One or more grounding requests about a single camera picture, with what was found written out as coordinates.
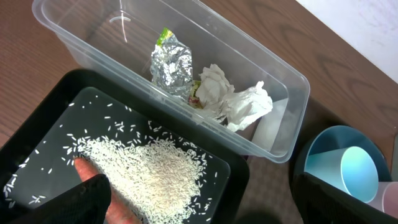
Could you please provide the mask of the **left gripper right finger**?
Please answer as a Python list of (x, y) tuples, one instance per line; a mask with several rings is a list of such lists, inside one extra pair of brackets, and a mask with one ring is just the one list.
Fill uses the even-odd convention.
[(304, 224), (397, 224), (397, 219), (303, 173), (293, 178), (290, 189)]

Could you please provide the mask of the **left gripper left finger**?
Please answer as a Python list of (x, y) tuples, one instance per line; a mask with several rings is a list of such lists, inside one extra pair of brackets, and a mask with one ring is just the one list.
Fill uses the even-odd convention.
[(10, 221), (11, 224), (103, 224), (101, 200), (93, 197), (97, 180), (87, 180), (32, 211)]

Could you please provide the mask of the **orange carrot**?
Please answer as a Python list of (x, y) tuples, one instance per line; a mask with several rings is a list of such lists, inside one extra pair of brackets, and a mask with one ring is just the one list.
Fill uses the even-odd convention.
[(82, 181), (97, 180), (91, 184), (96, 187), (93, 197), (101, 200), (103, 215), (109, 224), (140, 224), (140, 219), (116, 194), (106, 176), (101, 175), (97, 168), (88, 160), (78, 157), (74, 160), (74, 166)]

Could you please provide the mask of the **light blue cup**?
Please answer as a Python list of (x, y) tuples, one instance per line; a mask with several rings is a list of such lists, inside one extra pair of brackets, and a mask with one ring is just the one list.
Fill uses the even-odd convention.
[(308, 156), (304, 171), (348, 195), (368, 203), (378, 191), (379, 178), (371, 156), (357, 146)]

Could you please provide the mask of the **white rice pile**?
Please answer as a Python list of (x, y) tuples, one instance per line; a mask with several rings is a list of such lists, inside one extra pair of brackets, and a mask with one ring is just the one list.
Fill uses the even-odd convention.
[(142, 223), (183, 223), (204, 215), (201, 204), (207, 160), (192, 143), (169, 139), (142, 144), (108, 139), (78, 139), (67, 152), (88, 159), (105, 174), (116, 193)]

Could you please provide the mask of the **pink cup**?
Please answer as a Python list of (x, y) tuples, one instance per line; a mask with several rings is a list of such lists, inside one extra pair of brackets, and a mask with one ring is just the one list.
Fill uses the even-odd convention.
[(398, 215), (398, 183), (380, 182), (376, 196), (368, 205), (387, 215), (397, 218)]

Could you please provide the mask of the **white tissue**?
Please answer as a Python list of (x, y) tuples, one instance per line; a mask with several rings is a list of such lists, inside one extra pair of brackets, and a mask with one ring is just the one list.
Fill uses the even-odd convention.
[(200, 78), (201, 83), (195, 94), (203, 107), (202, 111), (211, 119), (221, 123), (226, 118), (221, 109), (223, 97), (234, 92), (234, 85), (229, 83), (224, 71), (217, 64), (211, 64), (209, 68), (204, 67)]
[(222, 113), (226, 115), (226, 127), (236, 132), (249, 125), (273, 109), (272, 98), (263, 89), (264, 82), (238, 93), (228, 93), (223, 97)]

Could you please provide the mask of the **foil wrapper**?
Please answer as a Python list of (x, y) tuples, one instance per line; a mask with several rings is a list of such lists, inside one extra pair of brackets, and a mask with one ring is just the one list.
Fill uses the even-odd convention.
[(150, 73), (154, 85), (194, 108), (202, 108), (196, 96), (201, 82), (193, 79), (192, 51), (166, 27), (151, 53)]

